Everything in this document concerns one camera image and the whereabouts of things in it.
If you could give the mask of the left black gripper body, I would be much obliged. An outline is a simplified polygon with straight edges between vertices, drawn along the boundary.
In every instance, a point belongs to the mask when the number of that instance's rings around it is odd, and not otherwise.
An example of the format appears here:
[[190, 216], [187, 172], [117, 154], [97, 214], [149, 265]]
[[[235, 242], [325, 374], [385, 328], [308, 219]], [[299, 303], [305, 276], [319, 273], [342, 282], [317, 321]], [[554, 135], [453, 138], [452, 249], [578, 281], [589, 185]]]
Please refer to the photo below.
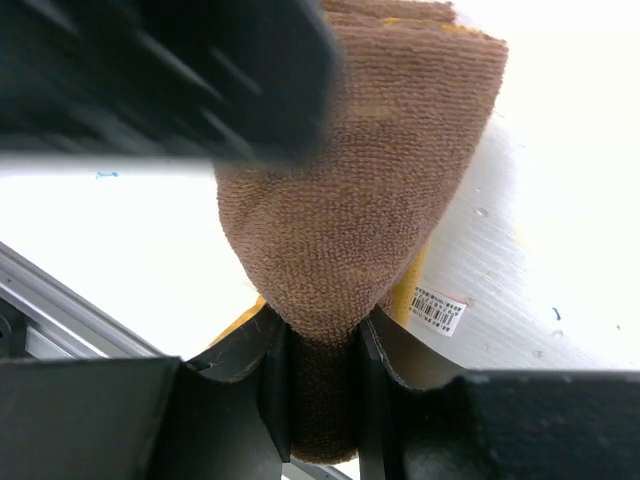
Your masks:
[[299, 165], [340, 70], [315, 1], [5, 1], [1, 148]]

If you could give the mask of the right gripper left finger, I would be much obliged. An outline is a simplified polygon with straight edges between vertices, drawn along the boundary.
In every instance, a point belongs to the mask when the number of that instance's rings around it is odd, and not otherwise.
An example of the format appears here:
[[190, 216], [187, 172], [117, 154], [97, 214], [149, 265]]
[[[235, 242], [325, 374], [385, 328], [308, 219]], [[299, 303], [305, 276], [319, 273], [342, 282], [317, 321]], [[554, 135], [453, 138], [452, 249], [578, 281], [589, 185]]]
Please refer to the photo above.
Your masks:
[[172, 479], [278, 479], [289, 458], [288, 330], [268, 306], [182, 367], [169, 405]]

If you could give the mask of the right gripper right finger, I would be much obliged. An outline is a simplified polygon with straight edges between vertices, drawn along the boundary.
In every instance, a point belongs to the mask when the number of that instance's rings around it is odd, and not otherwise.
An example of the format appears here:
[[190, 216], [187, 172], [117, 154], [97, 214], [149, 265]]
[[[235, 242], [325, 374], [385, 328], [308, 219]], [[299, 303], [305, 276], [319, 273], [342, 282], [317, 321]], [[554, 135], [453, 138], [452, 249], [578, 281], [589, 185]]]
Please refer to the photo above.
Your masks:
[[470, 455], [456, 429], [428, 415], [439, 393], [469, 370], [446, 359], [379, 306], [358, 327], [362, 479], [468, 479]]

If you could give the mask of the yellow brown towel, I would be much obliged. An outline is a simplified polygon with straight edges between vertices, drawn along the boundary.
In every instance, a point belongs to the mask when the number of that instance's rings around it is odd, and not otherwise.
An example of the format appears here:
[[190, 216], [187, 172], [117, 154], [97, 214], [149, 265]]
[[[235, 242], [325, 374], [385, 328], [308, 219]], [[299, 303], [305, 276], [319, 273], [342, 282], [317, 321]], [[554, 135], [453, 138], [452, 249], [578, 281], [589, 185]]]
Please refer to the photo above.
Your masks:
[[357, 451], [352, 344], [451, 202], [493, 111], [504, 40], [446, 3], [326, 1], [346, 56], [319, 157], [300, 170], [216, 171], [222, 229], [293, 330], [291, 447], [333, 464]]

